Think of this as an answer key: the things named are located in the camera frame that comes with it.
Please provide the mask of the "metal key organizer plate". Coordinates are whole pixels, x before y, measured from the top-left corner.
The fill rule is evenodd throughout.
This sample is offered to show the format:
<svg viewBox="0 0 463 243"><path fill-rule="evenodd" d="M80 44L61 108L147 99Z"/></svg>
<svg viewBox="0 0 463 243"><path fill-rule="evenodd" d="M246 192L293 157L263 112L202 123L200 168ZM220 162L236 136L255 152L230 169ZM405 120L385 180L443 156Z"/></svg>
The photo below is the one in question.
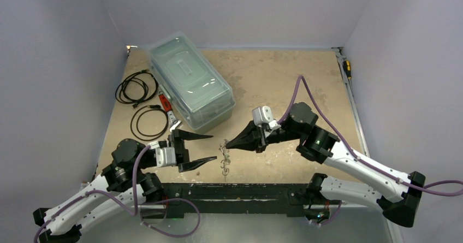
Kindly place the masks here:
<svg viewBox="0 0 463 243"><path fill-rule="evenodd" d="M220 144L219 146L219 151L222 153L223 159L221 160L221 169L222 169L222 175L224 178L224 183L227 182L227 176L230 173L229 165L231 163L230 157L229 157L229 150L226 148L226 144L228 143L227 139L223 140L223 143Z"/></svg>

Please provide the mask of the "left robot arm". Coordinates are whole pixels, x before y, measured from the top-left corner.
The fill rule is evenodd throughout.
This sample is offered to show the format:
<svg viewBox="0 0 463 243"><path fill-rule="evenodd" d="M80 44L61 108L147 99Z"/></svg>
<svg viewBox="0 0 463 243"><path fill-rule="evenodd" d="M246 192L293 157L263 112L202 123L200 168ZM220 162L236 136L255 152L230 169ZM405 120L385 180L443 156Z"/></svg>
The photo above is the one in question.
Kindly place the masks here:
<svg viewBox="0 0 463 243"><path fill-rule="evenodd" d="M38 208L33 213L39 226L33 242L78 242L84 229L123 210L140 216L141 204L159 205L166 214L171 201L155 173L147 168L177 167L179 172L196 170L215 159L205 157L191 161L185 141L208 139L209 135L181 129L173 130L167 140L148 144L124 139L112 153L112 162L74 196L54 208Z"/></svg>

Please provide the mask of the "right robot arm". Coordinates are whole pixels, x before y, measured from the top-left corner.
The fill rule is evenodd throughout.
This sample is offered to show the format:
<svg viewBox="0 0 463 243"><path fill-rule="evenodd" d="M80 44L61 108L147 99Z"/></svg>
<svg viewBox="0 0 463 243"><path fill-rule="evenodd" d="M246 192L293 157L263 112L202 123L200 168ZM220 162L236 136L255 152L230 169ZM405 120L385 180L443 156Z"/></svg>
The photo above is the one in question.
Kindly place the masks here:
<svg viewBox="0 0 463 243"><path fill-rule="evenodd" d="M308 161L325 164L357 179L344 181L315 173L305 196L313 203L347 201L382 212L389 221L411 228L422 197L425 176L386 167L346 145L338 136L316 125L318 115L304 102L292 105L278 123L268 106L252 110L253 119L226 149L261 153L268 145L298 140L296 151Z"/></svg>

